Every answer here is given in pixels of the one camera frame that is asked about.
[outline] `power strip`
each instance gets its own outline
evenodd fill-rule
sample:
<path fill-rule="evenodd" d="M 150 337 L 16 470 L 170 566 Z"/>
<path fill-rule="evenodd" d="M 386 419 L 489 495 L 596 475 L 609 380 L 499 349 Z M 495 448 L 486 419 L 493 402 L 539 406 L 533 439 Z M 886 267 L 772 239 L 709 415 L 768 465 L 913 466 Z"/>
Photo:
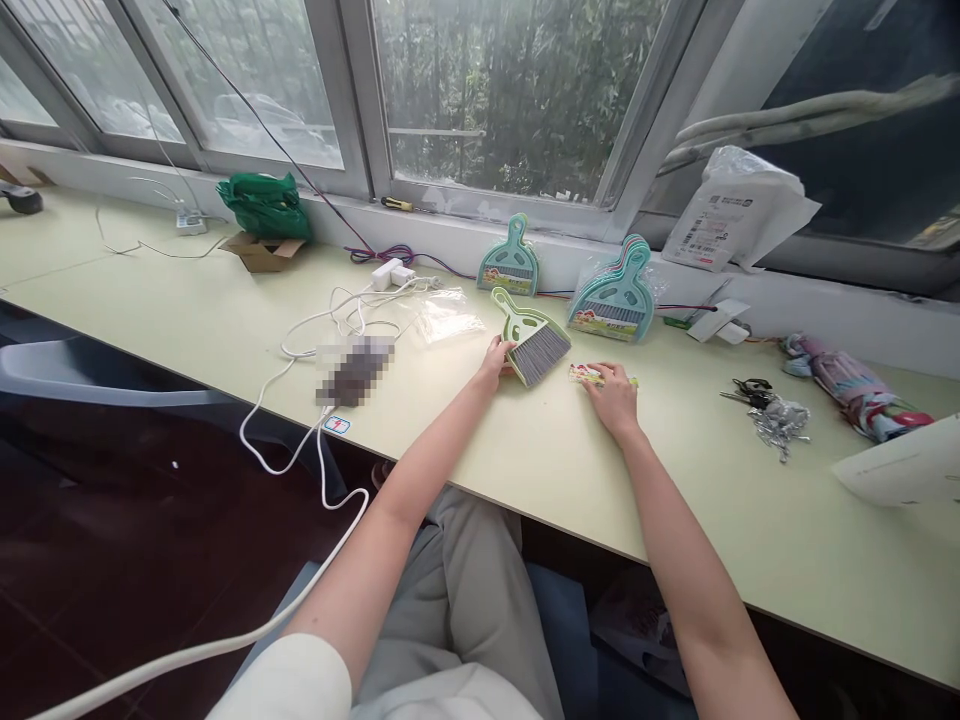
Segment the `power strip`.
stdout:
<path fill-rule="evenodd" d="M 177 235 L 203 235 L 207 223 L 199 210 L 177 210 Z"/>

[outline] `hand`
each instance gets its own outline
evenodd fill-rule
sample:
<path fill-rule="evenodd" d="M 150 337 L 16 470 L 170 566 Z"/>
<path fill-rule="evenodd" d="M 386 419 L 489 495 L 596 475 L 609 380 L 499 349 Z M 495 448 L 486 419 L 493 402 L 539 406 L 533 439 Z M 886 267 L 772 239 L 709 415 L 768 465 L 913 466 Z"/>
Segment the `hand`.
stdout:
<path fill-rule="evenodd" d="M 581 380 L 593 409 L 604 427 L 618 443 L 633 432 L 640 430 L 637 423 L 637 388 L 627 379 L 623 365 L 617 363 L 591 363 L 588 368 L 596 370 L 603 378 L 599 388 L 588 380 Z"/>
<path fill-rule="evenodd" d="M 513 374 L 513 367 L 507 362 L 507 353 L 516 346 L 516 343 L 503 342 L 499 335 L 494 335 L 487 346 L 487 353 L 477 371 L 477 377 L 491 382 L 493 389 L 496 390 L 500 384 L 501 375 Z"/>

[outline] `teal dustpan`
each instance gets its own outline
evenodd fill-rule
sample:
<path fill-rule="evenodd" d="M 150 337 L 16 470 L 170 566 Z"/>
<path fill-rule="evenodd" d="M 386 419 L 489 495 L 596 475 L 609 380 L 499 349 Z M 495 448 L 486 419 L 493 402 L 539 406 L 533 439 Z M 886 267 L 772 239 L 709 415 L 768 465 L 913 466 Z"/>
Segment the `teal dustpan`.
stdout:
<path fill-rule="evenodd" d="M 637 342 L 653 322 L 656 304 L 646 283 L 640 279 L 650 260 L 650 246 L 631 236 L 617 263 L 600 271 L 577 293 L 567 320 L 581 332 Z"/>
<path fill-rule="evenodd" d="M 523 242 L 527 216 L 517 213 L 510 218 L 506 242 L 488 252 L 477 271 L 477 287 L 490 290 L 502 287 L 513 295 L 536 295 L 539 280 L 537 256 Z"/>

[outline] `light green desk surface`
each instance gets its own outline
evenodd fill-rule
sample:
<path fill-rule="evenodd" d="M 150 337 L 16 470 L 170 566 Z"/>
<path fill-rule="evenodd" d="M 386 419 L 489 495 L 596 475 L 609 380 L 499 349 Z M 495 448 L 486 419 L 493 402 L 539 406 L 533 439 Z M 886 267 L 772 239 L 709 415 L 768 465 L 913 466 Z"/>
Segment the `light green desk surface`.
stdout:
<path fill-rule="evenodd" d="M 53 250 L 35 243 L 37 252 L 55 253 L 58 240 L 43 237 Z M 196 252 L 215 239 L 157 244 Z M 0 250 L 0 266 L 5 261 Z M 328 246 L 306 248 L 276 275 L 250 275 L 239 258 L 222 251 L 175 260 L 137 250 L 21 282 L 3 300 L 253 402 L 264 380 L 283 367 L 278 346 L 286 328 L 327 309 L 334 286 L 361 289 L 371 269 Z M 397 458 L 449 402 L 502 323 L 485 294 L 472 286 L 467 294 L 487 332 L 427 349 L 411 328 L 370 401 L 337 411 L 351 422 L 346 440 Z M 532 304 L 557 316 L 564 310 L 558 300 Z M 368 320 L 376 318 L 409 315 L 395 307 L 368 313 Z M 291 344 L 306 349 L 332 328 L 317 321 Z M 812 381 L 781 373 L 782 358 L 771 346 L 699 345 L 659 322 L 639 346 L 572 335 L 567 362 L 622 362 L 640 378 L 640 422 L 747 603 L 960 688 L 960 506 L 884 509 L 848 493 L 829 468 L 870 443 Z M 960 409 L 958 382 L 880 371 L 937 417 Z M 812 410 L 813 443 L 795 443 L 788 465 L 756 437 L 745 406 L 718 396 L 732 389 L 734 377 L 766 377 L 784 397 Z M 313 424 L 316 382 L 313 363 L 301 361 L 268 390 L 264 405 Z M 620 454 L 565 367 L 532 390 L 504 380 L 452 482 L 646 559 Z"/>
<path fill-rule="evenodd" d="M 60 187 L 39 190 L 44 209 L 36 215 L 20 215 L 0 201 L 0 289 L 111 255 L 97 231 L 95 195 Z M 117 250 L 135 246 L 132 237 L 152 243 L 175 235 L 173 218 L 172 208 L 107 197 L 100 205 L 107 242 Z"/>

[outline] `person's right hand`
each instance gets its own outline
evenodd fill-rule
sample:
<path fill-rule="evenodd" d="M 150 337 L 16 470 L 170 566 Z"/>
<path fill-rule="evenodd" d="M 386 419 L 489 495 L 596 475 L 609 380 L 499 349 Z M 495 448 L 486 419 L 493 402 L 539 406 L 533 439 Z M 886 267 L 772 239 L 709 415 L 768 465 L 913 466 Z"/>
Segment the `person's right hand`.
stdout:
<path fill-rule="evenodd" d="M 618 363 L 591 363 L 587 367 L 596 370 L 603 378 L 603 387 L 598 388 L 588 380 L 581 380 L 593 409 L 604 427 L 621 443 L 632 432 L 640 429 L 637 423 L 637 388 L 627 378 L 623 365 Z"/>

